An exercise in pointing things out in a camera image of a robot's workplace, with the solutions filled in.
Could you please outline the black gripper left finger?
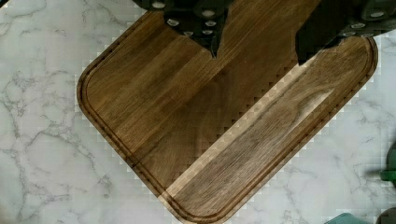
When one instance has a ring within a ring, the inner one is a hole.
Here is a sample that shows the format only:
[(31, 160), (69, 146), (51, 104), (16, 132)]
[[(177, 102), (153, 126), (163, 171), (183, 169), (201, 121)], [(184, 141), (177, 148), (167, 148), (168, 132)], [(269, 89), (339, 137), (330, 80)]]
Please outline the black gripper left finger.
[(164, 22), (179, 35), (192, 39), (213, 58), (233, 0), (133, 0), (147, 11), (161, 11)]

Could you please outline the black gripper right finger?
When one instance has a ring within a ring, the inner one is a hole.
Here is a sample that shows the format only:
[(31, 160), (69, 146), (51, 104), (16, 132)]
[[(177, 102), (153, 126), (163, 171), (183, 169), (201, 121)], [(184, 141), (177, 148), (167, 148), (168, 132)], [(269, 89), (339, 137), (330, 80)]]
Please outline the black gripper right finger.
[(344, 39), (373, 37), (395, 29), (396, 0), (320, 0), (298, 30), (295, 50), (303, 65)]

